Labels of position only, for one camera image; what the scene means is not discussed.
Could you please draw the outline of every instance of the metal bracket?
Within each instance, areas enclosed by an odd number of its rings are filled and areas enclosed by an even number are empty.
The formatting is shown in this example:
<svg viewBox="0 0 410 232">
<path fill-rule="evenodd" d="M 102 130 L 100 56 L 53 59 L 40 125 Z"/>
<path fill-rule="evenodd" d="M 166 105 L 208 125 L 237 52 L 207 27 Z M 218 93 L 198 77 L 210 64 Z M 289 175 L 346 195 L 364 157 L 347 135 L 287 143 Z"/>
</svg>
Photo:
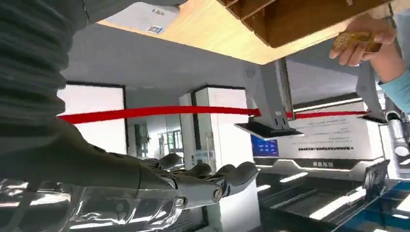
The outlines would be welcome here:
<svg viewBox="0 0 410 232">
<path fill-rule="evenodd" d="M 361 118 L 381 124 L 387 123 L 377 95 L 375 73 L 370 62 L 363 62 L 360 65 L 356 92 L 366 103 L 370 111 L 370 113 Z"/>
<path fill-rule="evenodd" d="M 235 124 L 238 128 L 263 140 L 281 136 L 303 135 L 290 128 L 278 87 L 275 63 L 257 65 L 245 62 L 246 91 L 254 99 L 261 116 L 248 123 Z"/>
</svg>

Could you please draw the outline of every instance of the window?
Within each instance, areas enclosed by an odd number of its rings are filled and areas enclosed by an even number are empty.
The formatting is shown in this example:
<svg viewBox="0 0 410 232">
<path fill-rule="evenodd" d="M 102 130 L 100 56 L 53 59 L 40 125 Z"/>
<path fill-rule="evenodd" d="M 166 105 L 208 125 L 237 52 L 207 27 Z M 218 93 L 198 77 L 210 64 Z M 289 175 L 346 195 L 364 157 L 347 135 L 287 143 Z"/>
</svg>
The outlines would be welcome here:
<svg viewBox="0 0 410 232">
<path fill-rule="evenodd" d="M 159 137 L 161 157 L 164 157 L 169 153 L 177 153 L 181 157 L 184 156 L 181 130 L 162 133 Z"/>
</svg>

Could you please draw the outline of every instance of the display screen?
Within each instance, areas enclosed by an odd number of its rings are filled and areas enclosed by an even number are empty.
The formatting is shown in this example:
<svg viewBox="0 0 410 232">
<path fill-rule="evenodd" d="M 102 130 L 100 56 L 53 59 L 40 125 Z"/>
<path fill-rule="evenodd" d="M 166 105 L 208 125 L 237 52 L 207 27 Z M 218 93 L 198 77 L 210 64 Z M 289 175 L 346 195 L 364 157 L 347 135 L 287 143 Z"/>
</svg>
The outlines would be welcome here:
<svg viewBox="0 0 410 232">
<path fill-rule="evenodd" d="M 278 157 L 278 141 L 265 141 L 254 135 L 250 136 L 254 157 Z"/>
</svg>

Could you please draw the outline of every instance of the card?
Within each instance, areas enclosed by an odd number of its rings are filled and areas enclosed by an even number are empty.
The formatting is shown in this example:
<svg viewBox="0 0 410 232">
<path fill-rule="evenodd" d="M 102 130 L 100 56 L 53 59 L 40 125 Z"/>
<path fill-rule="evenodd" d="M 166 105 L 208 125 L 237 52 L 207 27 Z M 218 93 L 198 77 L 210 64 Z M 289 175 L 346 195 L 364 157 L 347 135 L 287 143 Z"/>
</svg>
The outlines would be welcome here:
<svg viewBox="0 0 410 232">
<path fill-rule="evenodd" d="M 352 43 L 366 43 L 366 53 L 378 53 L 382 44 L 374 42 L 375 36 L 373 32 L 342 32 L 336 37 L 332 50 L 344 51 Z"/>
</svg>

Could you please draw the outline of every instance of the transparent plastic cover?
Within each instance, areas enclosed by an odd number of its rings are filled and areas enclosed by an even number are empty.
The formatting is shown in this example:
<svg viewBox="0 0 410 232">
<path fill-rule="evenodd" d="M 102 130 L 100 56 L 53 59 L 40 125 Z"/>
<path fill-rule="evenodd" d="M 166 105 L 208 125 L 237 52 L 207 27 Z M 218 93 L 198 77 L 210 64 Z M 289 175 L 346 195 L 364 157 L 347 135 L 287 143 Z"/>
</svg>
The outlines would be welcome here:
<svg viewBox="0 0 410 232">
<path fill-rule="evenodd" d="M 0 231 L 153 231 L 184 207 L 174 190 L 79 187 L 0 180 Z"/>
</svg>

